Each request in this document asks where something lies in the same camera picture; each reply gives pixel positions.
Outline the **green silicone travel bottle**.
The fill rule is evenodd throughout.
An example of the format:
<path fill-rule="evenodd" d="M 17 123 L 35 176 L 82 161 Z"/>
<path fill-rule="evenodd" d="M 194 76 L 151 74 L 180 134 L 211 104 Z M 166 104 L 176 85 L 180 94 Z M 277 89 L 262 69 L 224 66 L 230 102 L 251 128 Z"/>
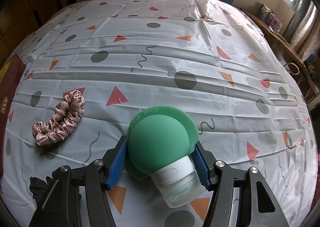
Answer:
<path fill-rule="evenodd" d="M 190 155 L 199 139 L 192 118 L 171 106 L 142 110 L 128 129 L 126 167 L 133 178 L 150 177 L 169 208 L 184 206 L 204 192 Z"/>

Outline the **pink satin scrunchie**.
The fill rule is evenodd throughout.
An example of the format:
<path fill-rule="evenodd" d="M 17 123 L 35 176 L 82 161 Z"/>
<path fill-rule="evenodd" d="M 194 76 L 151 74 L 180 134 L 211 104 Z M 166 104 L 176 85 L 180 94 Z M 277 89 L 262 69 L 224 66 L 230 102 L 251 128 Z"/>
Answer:
<path fill-rule="evenodd" d="M 84 115 L 85 98 L 79 90 L 69 92 L 59 102 L 48 122 L 38 121 L 31 128 L 38 146 L 50 146 L 73 133 Z"/>

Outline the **black scrunchie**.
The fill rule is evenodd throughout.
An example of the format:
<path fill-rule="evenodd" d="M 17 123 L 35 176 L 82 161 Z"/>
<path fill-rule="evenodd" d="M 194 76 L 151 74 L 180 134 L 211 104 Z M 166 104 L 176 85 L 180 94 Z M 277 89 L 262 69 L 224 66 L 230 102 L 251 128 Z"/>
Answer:
<path fill-rule="evenodd" d="M 37 208 L 40 208 L 40 205 L 44 206 L 44 209 L 54 209 L 57 210 L 61 205 L 66 201 L 67 196 L 63 196 L 62 187 L 66 183 L 65 179 L 55 179 L 56 184 L 55 188 L 51 192 L 50 199 L 44 199 L 46 203 L 42 204 L 42 199 L 45 197 L 46 192 L 49 190 L 53 178 L 46 177 L 46 180 L 41 180 L 37 177 L 30 178 L 29 189 L 33 195 L 33 199 L 36 202 Z"/>

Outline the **patterned white tablecloth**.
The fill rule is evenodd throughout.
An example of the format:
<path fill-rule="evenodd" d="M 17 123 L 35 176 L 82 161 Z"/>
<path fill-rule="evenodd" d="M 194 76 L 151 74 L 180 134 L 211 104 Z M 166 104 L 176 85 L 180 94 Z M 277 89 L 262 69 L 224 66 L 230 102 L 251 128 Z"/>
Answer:
<path fill-rule="evenodd" d="M 185 111 L 200 142 L 232 167 L 257 167 L 289 226 L 308 215 L 317 146 L 295 80 L 261 31 L 219 0 L 92 0 L 62 9 L 15 49 L 26 64 L 5 128 L 1 197 L 20 226 L 36 209 L 30 178 L 100 158 L 135 115 L 153 106 Z M 71 91 L 84 115 L 65 140 L 38 146 Z"/>

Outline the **wooden side shelf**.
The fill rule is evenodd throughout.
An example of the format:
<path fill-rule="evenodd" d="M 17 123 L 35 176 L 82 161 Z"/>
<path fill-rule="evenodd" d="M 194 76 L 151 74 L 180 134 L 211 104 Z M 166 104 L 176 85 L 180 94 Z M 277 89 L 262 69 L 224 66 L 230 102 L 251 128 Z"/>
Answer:
<path fill-rule="evenodd" d="M 253 22 L 261 29 L 268 44 L 272 46 L 276 44 L 283 50 L 283 59 L 286 63 L 294 63 L 298 68 L 294 68 L 291 75 L 302 90 L 303 96 L 309 105 L 314 98 L 319 95 L 319 88 L 313 82 L 306 65 L 298 56 L 296 51 L 277 33 L 273 32 L 268 25 L 245 9 L 243 11 Z"/>

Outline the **gold metal tin box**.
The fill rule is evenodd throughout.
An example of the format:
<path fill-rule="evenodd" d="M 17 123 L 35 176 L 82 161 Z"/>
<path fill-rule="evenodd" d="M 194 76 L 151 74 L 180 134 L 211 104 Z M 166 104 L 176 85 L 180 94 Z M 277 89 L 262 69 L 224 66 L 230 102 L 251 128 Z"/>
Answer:
<path fill-rule="evenodd" d="M 20 82 L 22 74 L 25 70 L 25 64 L 18 55 L 14 55 L 9 61 L 2 79 L 1 79 L 1 177 L 3 176 L 3 150 L 5 128 L 8 121 L 9 111 L 16 88 Z"/>

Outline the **purple jars on shelf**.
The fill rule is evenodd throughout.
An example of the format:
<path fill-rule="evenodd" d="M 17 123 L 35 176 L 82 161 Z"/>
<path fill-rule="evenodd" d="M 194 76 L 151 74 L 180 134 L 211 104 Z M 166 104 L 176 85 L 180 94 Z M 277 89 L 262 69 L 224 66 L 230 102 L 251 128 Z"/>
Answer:
<path fill-rule="evenodd" d="M 268 25 L 269 28 L 279 32 L 282 27 L 282 22 L 276 17 L 267 5 L 263 5 L 259 12 L 259 18 Z"/>

